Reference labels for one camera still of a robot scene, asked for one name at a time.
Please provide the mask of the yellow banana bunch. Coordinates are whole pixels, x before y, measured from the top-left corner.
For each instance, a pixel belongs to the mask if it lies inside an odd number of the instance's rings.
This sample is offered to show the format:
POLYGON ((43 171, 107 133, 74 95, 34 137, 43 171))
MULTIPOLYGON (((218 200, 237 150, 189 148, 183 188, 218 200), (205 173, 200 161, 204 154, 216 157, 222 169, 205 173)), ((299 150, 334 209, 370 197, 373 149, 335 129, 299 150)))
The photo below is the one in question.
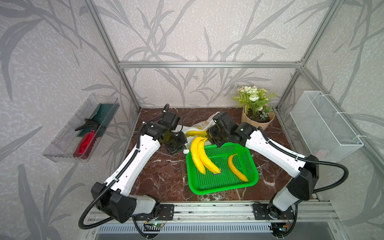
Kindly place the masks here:
POLYGON ((207 136, 207 131, 188 131, 186 132, 186 137, 202 137, 205 138, 207 136))

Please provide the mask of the white printed plastic bag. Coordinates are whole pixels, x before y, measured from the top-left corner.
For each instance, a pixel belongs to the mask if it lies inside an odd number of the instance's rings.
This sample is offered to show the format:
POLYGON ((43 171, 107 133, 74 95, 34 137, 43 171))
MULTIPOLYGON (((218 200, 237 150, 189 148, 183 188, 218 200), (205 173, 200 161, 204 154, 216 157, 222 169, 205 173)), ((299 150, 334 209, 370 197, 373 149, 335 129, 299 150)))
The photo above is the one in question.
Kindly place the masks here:
MULTIPOLYGON (((220 113, 220 112, 214 113, 207 120, 204 120, 204 121, 201 121, 197 124, 194 124, 192 127, 183 127, 182 132, 186 135, 186 132, 188 132, 188 131, 207 131, 210 127, 212 127, 215 124, 213 117, 218 113, 220 113)), ((187 138, 186 148, 183 150, 184 155, 187 155, 190 152, 192 141, 195 138, 196 137, 187 138)))

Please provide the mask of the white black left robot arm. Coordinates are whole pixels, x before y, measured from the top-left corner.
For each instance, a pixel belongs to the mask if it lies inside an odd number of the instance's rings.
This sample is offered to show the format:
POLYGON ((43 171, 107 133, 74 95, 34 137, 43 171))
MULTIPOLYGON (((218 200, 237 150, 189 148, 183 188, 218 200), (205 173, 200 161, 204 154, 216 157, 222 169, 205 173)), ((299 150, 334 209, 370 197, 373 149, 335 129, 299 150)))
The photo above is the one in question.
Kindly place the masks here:
POLYGON ((154 122, 143 124, 136 145, 123 163, 107 180, 96 182, 91 188, 91 208, 97 207, 109 216, 98 224, 111 220, 125 223, 136 215, 151 214, 157 201, 149 196, 131 195, 132 187, 144 166, 162 145, 173 154, 182 151, 186 143, 186 135, 181 131, 173 132, 171 126, 154 122))

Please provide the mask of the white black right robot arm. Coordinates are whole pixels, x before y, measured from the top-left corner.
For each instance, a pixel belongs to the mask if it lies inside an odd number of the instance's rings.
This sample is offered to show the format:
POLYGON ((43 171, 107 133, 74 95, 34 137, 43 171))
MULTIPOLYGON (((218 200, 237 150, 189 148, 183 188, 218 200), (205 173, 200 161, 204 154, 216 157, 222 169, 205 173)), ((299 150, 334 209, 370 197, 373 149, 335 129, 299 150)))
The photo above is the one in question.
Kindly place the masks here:
POLYGON ((319 179, 318 159, 293 152, 268 138, 261 127, 237 123, 227 112, 213 117, 214 125, 207 130, 211 143, 221 147, 225 143, 239 144, 253 150, 280 166, 292 179, 275 194, 267 206, 268 213, 281 215, 291 205, 310 199, 319 179))

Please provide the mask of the yellow banana pair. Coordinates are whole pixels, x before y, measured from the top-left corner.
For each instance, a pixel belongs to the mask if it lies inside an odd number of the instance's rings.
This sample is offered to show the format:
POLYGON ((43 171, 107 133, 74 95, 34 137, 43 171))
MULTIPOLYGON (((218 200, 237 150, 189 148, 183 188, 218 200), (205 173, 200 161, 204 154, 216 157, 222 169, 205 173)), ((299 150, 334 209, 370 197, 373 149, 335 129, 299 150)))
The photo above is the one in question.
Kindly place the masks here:
POLYGON ((206 174, 206 169, 213 174, 220 174, 221 170, 210 160, 205 152, 206 140, 207 138, 196 137, 192 141, 190 150, 195 167, 203 175, 206 174))

